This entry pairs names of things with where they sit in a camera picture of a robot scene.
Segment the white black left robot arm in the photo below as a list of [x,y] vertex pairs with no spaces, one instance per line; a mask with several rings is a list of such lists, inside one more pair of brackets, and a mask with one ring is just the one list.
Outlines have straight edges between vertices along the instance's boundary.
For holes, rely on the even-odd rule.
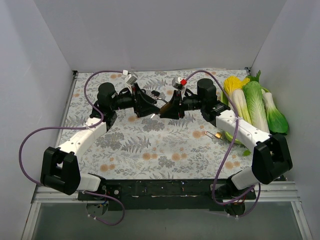
[[95,200],[106,196],[101,177],[81,173],[78,161],[91,145],[111,129],[117,119],[117,110],[133,108],[138,117],[158,114],[155,100],[147,95],[137,83],[117,93],[112,83],[98,87],[97,101],[84,129],[75,133],[56,148],[48,147],[43,154],[40,182],[42,185],[66,195],[76,191],[89,191]]

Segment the black-headed key bunch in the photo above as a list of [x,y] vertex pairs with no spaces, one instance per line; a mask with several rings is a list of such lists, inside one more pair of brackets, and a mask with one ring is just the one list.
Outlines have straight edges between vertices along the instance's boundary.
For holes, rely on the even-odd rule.
[[160,96],[160,92],[158,92],[156,90],[152,90],[150,93],[150,96],[154,99],[157,99]]

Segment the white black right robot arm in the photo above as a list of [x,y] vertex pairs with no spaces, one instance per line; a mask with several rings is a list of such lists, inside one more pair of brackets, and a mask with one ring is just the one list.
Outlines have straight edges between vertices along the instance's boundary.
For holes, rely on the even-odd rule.
[[256,184],[267,185],[293,168],[286,138],[259,130],[236,117],[229,106],[218,100],[216,86],[208,78],[197,81],[197,93],[182,97],[180,90],[173,92],[171,100],[159,110],[160,118],[178,120],[186,111],[200,110],[202,117],[226,132],[236,132],[239,140],[252,154],[252,165],[227,178],[214,192],[237,199]]

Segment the small brass padlock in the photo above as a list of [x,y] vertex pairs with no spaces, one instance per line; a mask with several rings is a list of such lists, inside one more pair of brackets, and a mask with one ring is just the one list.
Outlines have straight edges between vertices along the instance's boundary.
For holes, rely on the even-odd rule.
[[224,138],[224,137],[223,137],[223,134],[220,133],[220,132],[212,133],[212,132],[209,132],[209,131],[205,131],[204,134],[205,134],[206,136],[208,136],[209,138],[211,138],[211,139],[214,139],[214,138],[216,138],[216,139],[223,139],[223,138]]

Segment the large brass padlock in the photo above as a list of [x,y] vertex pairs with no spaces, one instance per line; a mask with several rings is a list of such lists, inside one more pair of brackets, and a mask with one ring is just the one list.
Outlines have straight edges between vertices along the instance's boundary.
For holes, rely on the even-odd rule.
[[[157,107],[157,102],[164,102],[164,105]],[[161,119],[172,119],[172,114],[170,113],[170,107],[172,106],[168,101],[157,98],[153,100],[153,105],[155,106],[151,112],[152,115],[157,115]]]

